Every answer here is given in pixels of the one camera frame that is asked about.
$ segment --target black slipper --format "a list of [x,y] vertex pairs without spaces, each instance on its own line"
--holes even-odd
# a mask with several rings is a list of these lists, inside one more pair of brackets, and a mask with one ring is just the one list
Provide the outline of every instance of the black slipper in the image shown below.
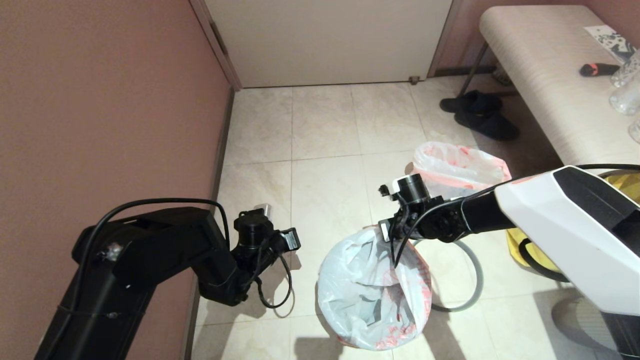
[[458,112],[453,118],[460,125],[494,140],[509,141],[520,136],[520,130],[497,111],[484,115]]
[[442,99],[440,109],[447,113],[464,111],[467,113],[486,114],[500,111],[502,100],[495,95],[483,94],[477,90],[470,91],[455,99]]

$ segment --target door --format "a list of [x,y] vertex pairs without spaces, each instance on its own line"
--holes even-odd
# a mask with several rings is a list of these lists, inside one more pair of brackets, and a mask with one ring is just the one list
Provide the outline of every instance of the door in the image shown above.
[[421,79],[451,0],[205,0],[244,87]]

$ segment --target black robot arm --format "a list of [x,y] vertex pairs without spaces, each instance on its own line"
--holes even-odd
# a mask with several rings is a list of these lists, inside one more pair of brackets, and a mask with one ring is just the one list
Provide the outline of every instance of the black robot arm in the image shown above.
[[382,196],[398,201],[398,212],[379,222],[385,240],[409,238],[453,242],[472,234],[509,229],[513,223],[503,214],[492,189],[454,200],[431,197],[420,175],[394,180],[380,187]]
[[203,297],[235,306],[247,299],[252,282],[259,282],[267,267],[300,247],[295,228],[274,230],[263,209],[240,213],[234,228],[239,241],[233,250],[211,212],[200,208],[115,220],[103,224],[98,234],[93,234],[95,227],[86,228],[72,251],[79,264],[89,254],[81,286],[82,265],[35,359],[124,359],[161,282],[190,267]]

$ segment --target metal bench leg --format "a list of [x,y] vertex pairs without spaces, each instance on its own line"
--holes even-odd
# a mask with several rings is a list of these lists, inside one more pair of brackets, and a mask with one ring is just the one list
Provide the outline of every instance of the metal bench leg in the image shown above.
[[467,88],[469,87],[469,83],[471,82],[471,79],[476,74],[476,71],[478,70],[478,66],[480,66],[480,61],[482,61],[482,58],[484,57],[484,53],[486,53],[486,50],[488,48],[489,48],[489,44],[487,44],[486,41],[485,41],[484,44],[482,45],[482,49],[480,49],[480,53],[478,53],[478,56],[476,58],[476,62],[474,63],[474,66],[471,68],[471,72],[469,72],[469,75],[467,76],[467,79],[465,80],[465,84],[462,85],[462,89],[460,89],[460,93],[458,94],[458,97],[461,97],[462,95],[465,95],[465,92],[467,92]]

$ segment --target pink wall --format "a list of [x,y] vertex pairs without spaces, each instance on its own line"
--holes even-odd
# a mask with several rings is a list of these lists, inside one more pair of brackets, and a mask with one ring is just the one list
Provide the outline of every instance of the pink wall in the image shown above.
[[[210,196],[228,83],[187,0],[3,1],[0,33],[0,348],[30,359],[84,227]],[[179,358],[191,280],[158,287],[129,359]]]
[[[451,12],[445,24],[442,38],[434,58],[436,69],[470,67],[484,42],[478,30],[480,16],[492,6],[501,5],[543,5],[543,4],[583,4],[583,0],[453,0]],[[487,52],[484,64],[493,64],[493,54]]]

